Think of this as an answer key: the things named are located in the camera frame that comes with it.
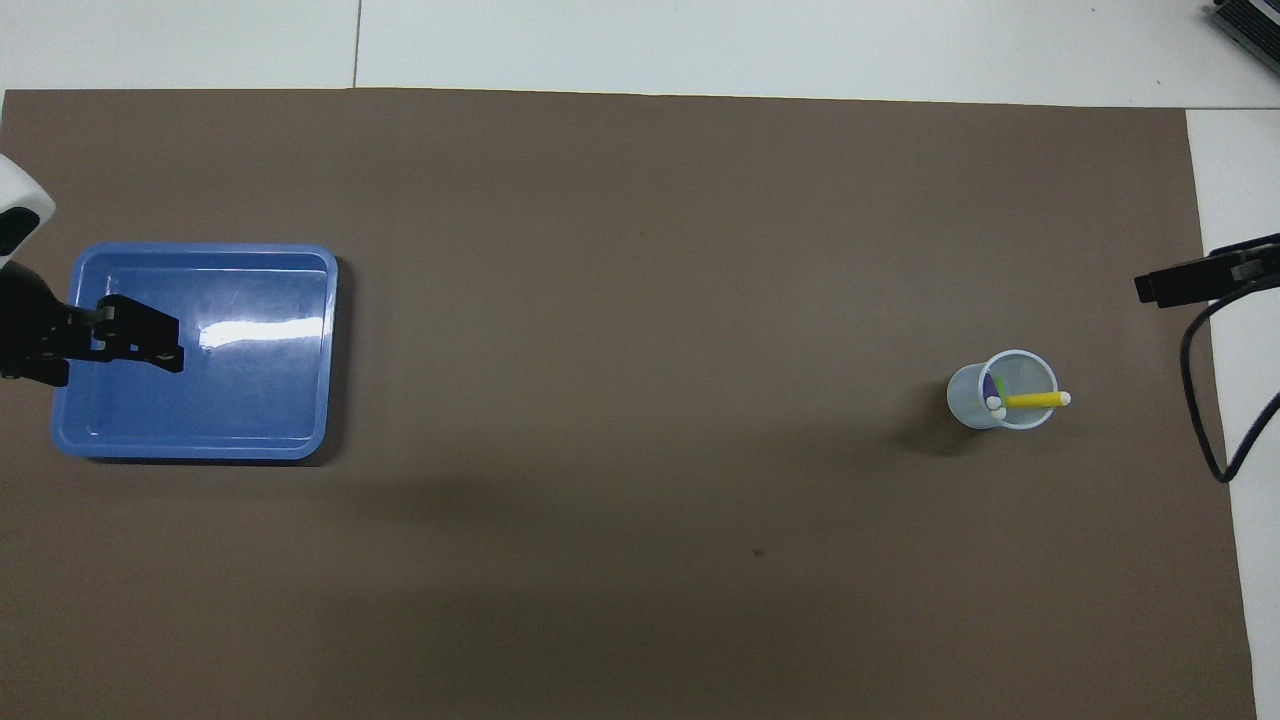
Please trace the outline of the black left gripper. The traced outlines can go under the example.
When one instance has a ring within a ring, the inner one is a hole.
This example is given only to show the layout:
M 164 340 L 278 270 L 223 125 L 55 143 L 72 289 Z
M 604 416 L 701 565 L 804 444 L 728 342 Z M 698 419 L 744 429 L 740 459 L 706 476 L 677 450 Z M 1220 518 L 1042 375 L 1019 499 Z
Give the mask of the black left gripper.
M 79 331 L 87 336 L 79 336 Z M 69 382 L 68 360 L 129 361 L 164 372 L 186 369 L 180 324 L 160 310 L 120 293 L 93 307 L 69 307 L 45 281 L 10 261 L 0 269 L 0 378 L 28 379 L 54 388 Z

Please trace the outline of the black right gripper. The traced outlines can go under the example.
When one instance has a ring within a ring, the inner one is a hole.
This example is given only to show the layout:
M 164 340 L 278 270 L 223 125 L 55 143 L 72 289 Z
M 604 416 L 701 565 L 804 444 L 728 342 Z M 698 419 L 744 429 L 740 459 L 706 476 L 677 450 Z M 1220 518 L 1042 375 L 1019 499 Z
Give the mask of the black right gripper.
M 1266 290 L 1266 281 L 1280 275 L 1280 232 L 1231 243 L 1208 252 L 1208 258 L 1181 263 L 1134 278 L 1142 304 L 1180 307 L 1220 304 Z

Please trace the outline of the blue plastic tray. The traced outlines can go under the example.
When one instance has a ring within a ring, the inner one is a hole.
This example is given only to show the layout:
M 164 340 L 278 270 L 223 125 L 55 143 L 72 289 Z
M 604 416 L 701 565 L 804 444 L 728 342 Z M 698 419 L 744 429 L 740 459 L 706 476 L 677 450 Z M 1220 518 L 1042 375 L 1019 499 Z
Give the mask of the blue plastic tray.
M 324 441 L 339 266 L 314 243 L 106 242 L 69 299 L 119 293 L 174 316 L 182 372 L 74 361 L 50 434 L 70 456 L 297 461 Z

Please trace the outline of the translucent plastic cup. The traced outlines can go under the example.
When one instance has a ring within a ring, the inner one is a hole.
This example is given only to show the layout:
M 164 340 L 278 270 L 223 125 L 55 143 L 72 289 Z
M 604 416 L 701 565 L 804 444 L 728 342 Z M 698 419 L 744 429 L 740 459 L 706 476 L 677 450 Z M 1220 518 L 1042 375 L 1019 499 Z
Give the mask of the translucent plastic cup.
M 960 368 L 945 397 L 954 419 L 973 430 L 1032 430 L 1073 401 L 1050 364 L 1021 348 Z

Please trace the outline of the grey ribbed device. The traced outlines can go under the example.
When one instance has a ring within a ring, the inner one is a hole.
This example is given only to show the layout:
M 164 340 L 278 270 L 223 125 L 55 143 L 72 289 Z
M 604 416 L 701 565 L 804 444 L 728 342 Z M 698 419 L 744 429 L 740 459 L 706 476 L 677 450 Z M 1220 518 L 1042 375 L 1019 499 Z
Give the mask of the grey ribbed device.
M 1280 73 L 1280 0 L 1211 0 L 1210 22 Z

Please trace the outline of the brown table mat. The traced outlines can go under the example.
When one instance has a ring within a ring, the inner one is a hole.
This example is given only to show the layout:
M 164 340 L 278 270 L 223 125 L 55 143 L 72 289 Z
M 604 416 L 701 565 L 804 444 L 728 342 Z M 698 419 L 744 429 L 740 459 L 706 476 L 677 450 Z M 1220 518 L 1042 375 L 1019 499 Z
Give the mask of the brown table mat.
M 104 242 L 339 260 L 323 447 L 97 462 L 0 380 L 0 720 L 1253 720 L 1170 109 L 9 91 Z M 1071 404 L 973 430 L 1011 348 Z

